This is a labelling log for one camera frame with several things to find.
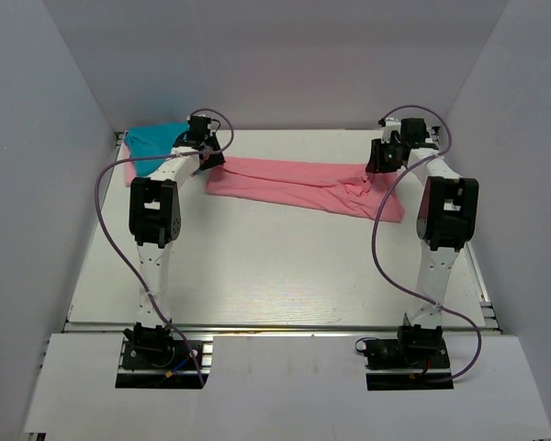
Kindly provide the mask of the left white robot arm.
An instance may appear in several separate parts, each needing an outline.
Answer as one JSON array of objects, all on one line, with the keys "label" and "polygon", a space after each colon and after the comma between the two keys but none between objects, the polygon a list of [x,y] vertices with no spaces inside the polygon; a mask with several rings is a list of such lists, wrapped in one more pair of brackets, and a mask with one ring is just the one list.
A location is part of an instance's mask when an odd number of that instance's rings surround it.
[{"label": "left white robot arm", "polygon": [[136,322],[154,328],[171,321],[167,301],[172,246],[182,228],[179,190],[187,179],[225,164],[217,119],[197,112],[173,144],[170,157],[152,174],[132,180],[129,194],[129,231],[137,244],[140,300]]}]

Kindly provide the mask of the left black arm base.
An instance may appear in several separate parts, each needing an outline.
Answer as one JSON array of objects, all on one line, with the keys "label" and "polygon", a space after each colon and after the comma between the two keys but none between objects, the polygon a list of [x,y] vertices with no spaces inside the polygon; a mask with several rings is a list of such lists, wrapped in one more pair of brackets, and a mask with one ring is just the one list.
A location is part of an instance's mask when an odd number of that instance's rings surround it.
[{"label": "left black arm base", "polygon": [[208,379],[212,343],[186,343],[163,326],[139,323],[123,331],[115,387],[120,390],[201,390]]}]

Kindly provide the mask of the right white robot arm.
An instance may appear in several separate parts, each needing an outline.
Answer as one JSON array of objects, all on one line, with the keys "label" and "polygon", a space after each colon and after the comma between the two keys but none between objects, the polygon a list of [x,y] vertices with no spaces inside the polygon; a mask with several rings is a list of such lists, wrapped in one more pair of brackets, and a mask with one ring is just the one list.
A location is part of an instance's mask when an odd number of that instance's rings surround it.
[{"label": "right white robot arm", "polygon": [[382,135],[372,140],[368,173],[411,170],[423,186],[416,219],[421,262],[414,297],[421,304],[404,315],[405,326],[433,330],[443,325],[441,305],[457,257],[473,237],[479,184],[444,161],[423,119],[381,119]]}]

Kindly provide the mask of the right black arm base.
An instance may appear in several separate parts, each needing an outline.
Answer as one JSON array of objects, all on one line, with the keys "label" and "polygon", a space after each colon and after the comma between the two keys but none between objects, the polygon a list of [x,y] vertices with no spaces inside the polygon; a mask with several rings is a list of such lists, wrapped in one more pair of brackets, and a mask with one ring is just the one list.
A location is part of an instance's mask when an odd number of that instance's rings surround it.
[{"label": "right black arm base", "polygon": [[402,325],[394,338],[362,337],[355,352],[365,358],[369,391],[451,390],[451,365],[443,328]]}]

